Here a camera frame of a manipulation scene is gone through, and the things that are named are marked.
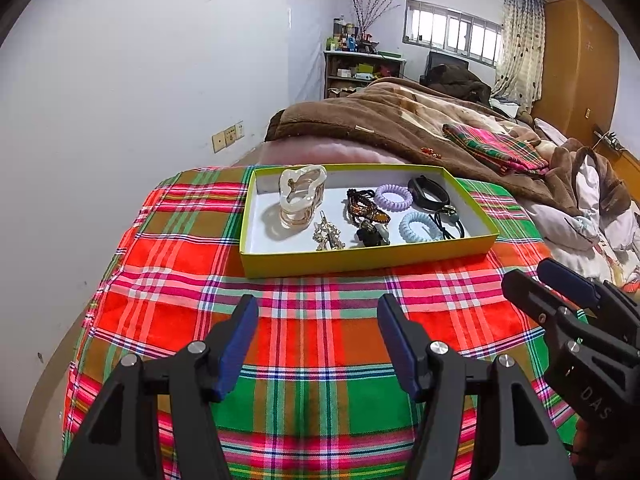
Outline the right hand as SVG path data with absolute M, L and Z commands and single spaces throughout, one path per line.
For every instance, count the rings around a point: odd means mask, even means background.
M 576 434 L 570 460 L 573 466 L 589 467 L 595 471 L 605 470 L 606 446 L 597 431 L 591 430 L 582 418 L 576 422 Z

